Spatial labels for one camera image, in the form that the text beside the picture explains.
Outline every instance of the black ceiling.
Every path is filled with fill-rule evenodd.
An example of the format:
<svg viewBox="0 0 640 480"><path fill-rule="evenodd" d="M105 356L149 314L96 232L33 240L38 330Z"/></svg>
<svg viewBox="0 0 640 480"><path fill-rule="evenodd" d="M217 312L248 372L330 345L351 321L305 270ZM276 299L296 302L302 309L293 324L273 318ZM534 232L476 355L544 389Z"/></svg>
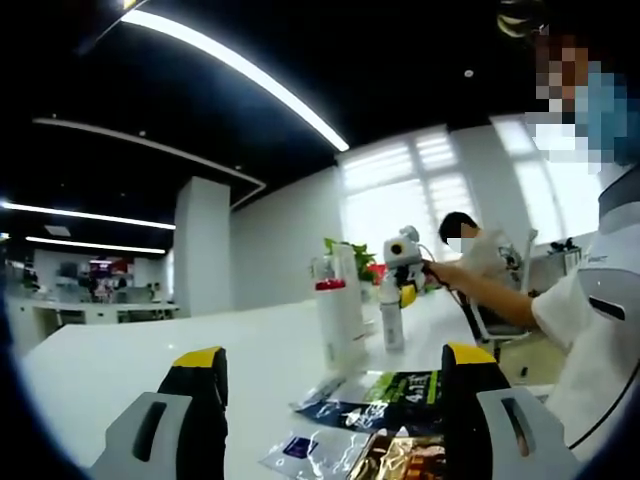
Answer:
<svg viewBox="0 0 640 480"><path fill-rule="evenodd" d="M234 49L271 74L350 147L447 123L523 111L535 97L530 53L496 27L493 2L151 0L140 8ZM472 77L464 75L473 70ZM334 163L335 148L250 80L161 33L116 24L71 62L31 78L31 118L139 135L267 183L268 193ZM28 155L0 180L17 203L171 223L193 175L246 181L148 147L60 127L29 127ZM72 240L167 248L171 231L71 222ZM0 210L0 230L48 236L49 218Z"/></svg>

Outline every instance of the white desk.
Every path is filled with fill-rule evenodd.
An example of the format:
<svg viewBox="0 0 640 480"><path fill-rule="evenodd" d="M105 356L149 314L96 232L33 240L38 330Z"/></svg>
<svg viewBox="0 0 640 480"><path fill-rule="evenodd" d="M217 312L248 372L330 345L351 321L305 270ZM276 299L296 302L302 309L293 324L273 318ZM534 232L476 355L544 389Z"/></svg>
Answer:
<svg viewBox="0 0 640 480"><path fill-rule="evenodd" d="M467 321L449 294L433 292L404 310L406 350L384 352L380 328L367 340L370 370L434 370L442 346L474 344ZM291 413L325 374L315 302L247 312L117 326L68 326L22 361L26 384L70 457L92 465L104 432L142 392L156 391L185 352L222 345L229 364L230 479L276 479L257 462L290 428L307 422Z"/></svg>
<svg viewBox="0 0 640 480"><path fill-rule="evenodd" d="M69 303L27 298L7 298L9 323L16 351L24 354L47 338L45 324L60 324L59 313L81 312L86 325L116 325L119 312L175 311L172 303Z"/></svg>

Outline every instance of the person sitting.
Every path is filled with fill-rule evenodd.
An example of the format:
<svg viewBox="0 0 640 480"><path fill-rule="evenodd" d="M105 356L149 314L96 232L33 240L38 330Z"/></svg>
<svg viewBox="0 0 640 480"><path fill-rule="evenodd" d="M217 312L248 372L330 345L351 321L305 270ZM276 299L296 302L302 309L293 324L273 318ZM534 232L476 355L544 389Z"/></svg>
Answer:
<svg viewBox="0 0 640 480"><path fill-rule="evenodd" d="M503 230L484 230L466 213L448 213L438 229L440 240L462 253L460 268L499 281L518 290L522 257Z"/></svg>

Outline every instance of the ceiling light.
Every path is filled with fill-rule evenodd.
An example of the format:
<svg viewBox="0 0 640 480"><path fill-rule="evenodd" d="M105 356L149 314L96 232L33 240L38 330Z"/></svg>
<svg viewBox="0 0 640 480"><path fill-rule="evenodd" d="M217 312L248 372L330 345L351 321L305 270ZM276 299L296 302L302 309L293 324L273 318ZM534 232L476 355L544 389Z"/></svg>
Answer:
<svg viewBox="0 0 640 480"><path fill-rule="evenodd" d="M122 247L119 245L102 245L100 243L84 243L84 242L71 242L68 240L54 240L53 238L40 238L40 237L26 237L29 242L37 243L51 243L54 245L69 245L70 247L85 247L85 248L103 248L105 250L122 250L127 252L140 252L140 253L166 253L159 248L140 248L140 247Z"/></svg>
<svg viewBox="0 0 640 480"><path fill-rule="evenodd" d="M58 210L57 208L33 207L30 205L20 205L18 203L1 202L0 207L8 210L23 210L25 212L49 213L51 215L64 215L66 217L90 218L92 220L105 220L107 222L129 223L131 225L141 225L143 227L165 228L175 230L175 225L168 223L147 222L145 220L134 220L133 218L111 217L109 215L96 215L95 213L72 212L69 210Z"/></svg>
<svg viewBox="0 0 640 480"><path fill-rule="evenodd" d="M49 232L50 235L55 235L56 237L70 237L71 232L67 227L61 227L59 225L45 225L44 228Z"/></svg>
<svg viewBox="0 0 640 480"><path fill-rule="evenodd" d="M271 95L297 113L305 122L315 128L320 135L326 138L329 143L338 150L344 152L349 149L349 145L340 137L340 135L338 135L298 97L275 81L271 76L256 67L253 63L249 62L244 57L238 55L236 52L225 47L221 43L218 43L206 35L185 27L177 22L158 15L152 15L151 13L141 12L140 10L130 11L122 17L122 21L147 27L177 38L178 40L182 40L183 42L208 53L212 57L223 61L231 68L237 70L250 80L260 85Z"/></svg>
<svg viewBox="0 0 640 480"><path fill-rule="evenodd" d="M262 180L258 180L257 178L251 177L249 175L245 175L233 168L225 167L224 165L220 165L219 163L212 162L211 160L207 160L206 158L198 157L197 155L193 155L191 153L184 152L182 150L178 150L177 148L170 147L168 145L163 145L158 142L152 142L151 140L147 140L146 138L141 138L137 135L129 135L128 133L116 132L115 130L109 130L107 128L96 127L95 125L87 125L86 123L78 123L78 122L69 122L68 120L51 120L50 118L34 118L33 123L39 125L51 125L54 127L62 127L62 128L72 128L75 130L81 130L83 132L91 132L97 135L106 135L111 138L117 138L118 140L123 140L125 142L137 143L138 145L144 145L145 147L154 148L161 152L168 153L170 155L175 155L177 157L184 158L189 160L190 162L199 163L200 165L204 165L208 168L213 168L218 170L219 172L227 173L233 177L241 178L242 180L246 180L247 182L253 184L255 186L250 192L248 192L243 197L236 200L231 208L235 209L238 205L245 203L251 197L257 195L265 188L267 188L267 184Z"/></svg>

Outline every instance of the red bottle cap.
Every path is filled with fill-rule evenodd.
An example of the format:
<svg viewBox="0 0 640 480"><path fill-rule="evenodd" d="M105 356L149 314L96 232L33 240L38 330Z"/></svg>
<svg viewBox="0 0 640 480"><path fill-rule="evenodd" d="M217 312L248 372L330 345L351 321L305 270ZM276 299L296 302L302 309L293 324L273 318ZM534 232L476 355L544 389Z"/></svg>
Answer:
<svg viewBox="0 0 640 480"><path fill-rule="evenodd" d="M316 283L316 291L337 290L346 287L346 283L341 278L327 278Z"/></svg>

